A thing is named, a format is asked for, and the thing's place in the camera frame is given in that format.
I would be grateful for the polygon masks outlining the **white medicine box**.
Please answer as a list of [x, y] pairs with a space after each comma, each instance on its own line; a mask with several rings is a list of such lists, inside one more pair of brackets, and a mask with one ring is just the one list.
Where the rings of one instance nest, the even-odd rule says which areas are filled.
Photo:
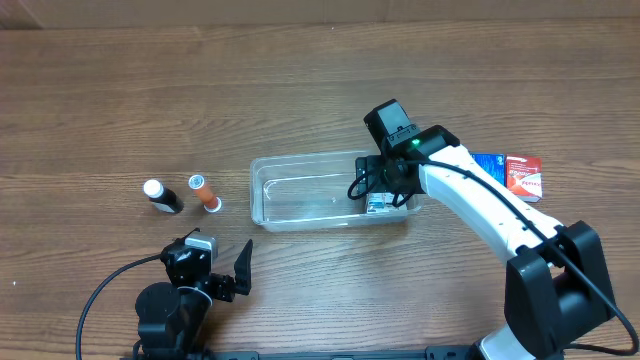
[[378, 214], [397, 210], [393, 205], [393, 199], [393, 193], [369, 193], [366, 196], [366, 213]]

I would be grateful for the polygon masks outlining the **orange bottle white cap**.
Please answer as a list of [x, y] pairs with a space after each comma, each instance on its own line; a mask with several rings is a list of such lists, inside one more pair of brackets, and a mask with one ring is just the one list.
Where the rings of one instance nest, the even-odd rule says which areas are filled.
[[222, 201], [213, 192], [204, 176], [201, 174], [192, 175], [188, 180], [188, 185], [207, 212], [215, 213], [221, 209]]

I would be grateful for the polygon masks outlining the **black bottle white cap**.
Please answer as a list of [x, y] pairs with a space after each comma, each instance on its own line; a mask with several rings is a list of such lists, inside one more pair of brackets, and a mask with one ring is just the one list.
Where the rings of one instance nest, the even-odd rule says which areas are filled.
[[147, 180], [143, 184], [143, 192], [149, 201], [161, 212], [178, 214], [184, 208], [182, 200], [157, 179]]

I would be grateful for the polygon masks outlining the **blue medicine box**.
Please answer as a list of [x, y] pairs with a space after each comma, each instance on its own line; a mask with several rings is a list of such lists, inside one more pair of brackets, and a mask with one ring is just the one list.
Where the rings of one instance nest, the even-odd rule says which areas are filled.
[[472, 153], [474, 161], [500, 184], [506, 184], [506, 156], [504, 154]]

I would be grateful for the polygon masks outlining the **red caplets box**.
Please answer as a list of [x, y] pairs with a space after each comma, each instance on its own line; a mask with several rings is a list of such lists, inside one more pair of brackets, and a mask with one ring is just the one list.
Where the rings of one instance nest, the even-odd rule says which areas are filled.
[[507, 155], [506, 187], [525, 202], [538, 202], [543, 197], [541, 159], [523, 155]]

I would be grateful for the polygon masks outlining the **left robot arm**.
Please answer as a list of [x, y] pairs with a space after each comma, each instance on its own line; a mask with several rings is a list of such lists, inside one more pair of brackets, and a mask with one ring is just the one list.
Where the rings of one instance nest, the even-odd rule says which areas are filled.
[[250, 293], [252, 250], [249, 240], [231, 276], [212, 271], [217, 242], [198, 228], [166, 246], [159, 260], [168, 280], [148, 286], [136, 299], [139, 341], [133, 357], [212, 359], [213, 352], [197, 344], [200, 330], [216, 300], [231, 302]]

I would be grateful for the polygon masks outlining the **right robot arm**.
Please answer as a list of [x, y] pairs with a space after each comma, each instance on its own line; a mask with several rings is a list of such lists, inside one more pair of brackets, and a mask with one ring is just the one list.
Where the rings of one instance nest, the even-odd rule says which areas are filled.
[[476, 342], [470, 358], [561, 359], [568, 350], [605, 350], [577, 341], [620, 314], [592, 227], [565, 226], [528, 206], [440, 125], [367, 129], [380, 153], [350, 185], [351, 199], [377, 186], [390, 190], [396, 204], [426, 194], [458, 215], [505, 266], [506, 324]]

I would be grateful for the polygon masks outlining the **clear plastic container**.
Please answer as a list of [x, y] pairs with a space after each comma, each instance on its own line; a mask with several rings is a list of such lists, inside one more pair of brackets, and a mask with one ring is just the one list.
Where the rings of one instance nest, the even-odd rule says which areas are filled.
[[418, 213], [424, 203], [419, 195], [400, 209], [382, 213], [369, 212], [364, 198], [348, 198], [356, 159], [371, 153], [352, 150], [255, 159], [250, 166], [252, 220], [270, 232], [287, 232], [402, 222]]

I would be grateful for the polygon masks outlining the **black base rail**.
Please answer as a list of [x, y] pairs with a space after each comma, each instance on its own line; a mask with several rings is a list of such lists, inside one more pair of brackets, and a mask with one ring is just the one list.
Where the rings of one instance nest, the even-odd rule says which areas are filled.
[[255, 351], [211, 352], [178, 356], [187, 360], [483, 360], [475, 345], [428, 346], [424, 350], [298, 352], [261, 354]]

